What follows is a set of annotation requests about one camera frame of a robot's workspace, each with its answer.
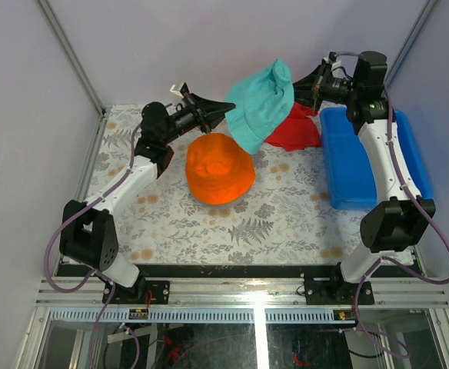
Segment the orange hat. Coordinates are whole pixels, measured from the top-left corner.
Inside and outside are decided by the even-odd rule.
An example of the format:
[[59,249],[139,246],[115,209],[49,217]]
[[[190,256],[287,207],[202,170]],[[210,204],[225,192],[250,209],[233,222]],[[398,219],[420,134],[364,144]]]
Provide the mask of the orange hat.
[[202,135],[189,145],[185,174],[191,194],[209,205],[238,200],[256,179],[249,153],[221,133]]

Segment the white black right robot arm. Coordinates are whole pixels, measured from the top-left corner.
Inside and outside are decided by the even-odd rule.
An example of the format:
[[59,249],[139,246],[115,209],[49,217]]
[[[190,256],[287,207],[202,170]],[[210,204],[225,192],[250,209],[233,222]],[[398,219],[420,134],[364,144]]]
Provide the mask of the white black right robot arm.
[[412,181],[398,141],[397,120],[384,85],[387,58],[380,52],[354,54],[354,74],[339,78],[335,65],[342,52],[330,52],[320,65],[299,81],[291,80],[281,60],[237,83],[226,102],[205,109],[204,132],[227,121],[233,139],[254,154],[280,125],[293,104],[317,111],[325,101],[343,104],[347,119],[371,166],[377,205],[361,221],[361,243],[340,264],[341,276],[329,284],[338,303],[356,295],[355,282],[364,281],[382,261],[393,264],[399,252],[415,246],[433,224],[434,201],[424,198]]

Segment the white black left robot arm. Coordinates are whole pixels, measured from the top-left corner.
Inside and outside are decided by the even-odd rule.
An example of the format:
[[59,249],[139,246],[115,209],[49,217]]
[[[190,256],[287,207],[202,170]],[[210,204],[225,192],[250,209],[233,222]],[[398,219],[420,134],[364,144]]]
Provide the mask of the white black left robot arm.
[[133,304],[145,298],[147,285],[138,267],[118,253],[118,213],[168,168],[175,139],[195,128],[210,134],[235,107],[188,91],[181,96],[183,102],[174,113],[157,101],[143,107],[141,122],[131,135],[128,164],[93,196],[72,200],[64,208],[60,253],[120,286],[121,296]]

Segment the grey bucket hat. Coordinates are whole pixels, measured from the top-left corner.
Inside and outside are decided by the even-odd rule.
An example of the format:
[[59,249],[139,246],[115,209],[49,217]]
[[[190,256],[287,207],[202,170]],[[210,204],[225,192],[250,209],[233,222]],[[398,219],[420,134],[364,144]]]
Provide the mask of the grey bucket hat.
[[246,194],[243,194],[239,198],[236,198],[233,201],[229,201],[224,204],[208,204],[208,207],[217,210],[233,208],[234,206],[240,204],[246,198],[246,196]]

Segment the red cloth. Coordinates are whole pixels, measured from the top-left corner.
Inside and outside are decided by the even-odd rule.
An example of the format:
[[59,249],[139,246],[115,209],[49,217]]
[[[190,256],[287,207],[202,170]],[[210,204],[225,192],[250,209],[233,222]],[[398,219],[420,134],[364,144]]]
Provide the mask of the red cloth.
[[265,139],[265,143],[283,148],[285,151],[320,148],[321,136],[312,118],[318,113],[295,102],[279,126]]

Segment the teal bucket hat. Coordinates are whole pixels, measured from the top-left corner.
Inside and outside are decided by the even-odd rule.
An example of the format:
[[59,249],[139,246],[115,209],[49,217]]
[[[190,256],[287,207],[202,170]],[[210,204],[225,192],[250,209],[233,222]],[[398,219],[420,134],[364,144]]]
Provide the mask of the teal bucket hat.
[[233,85],[226,101],[235,108],[225,114],[228,130],[250,155],[286,119],[294,104],[291,71],[281,59]]

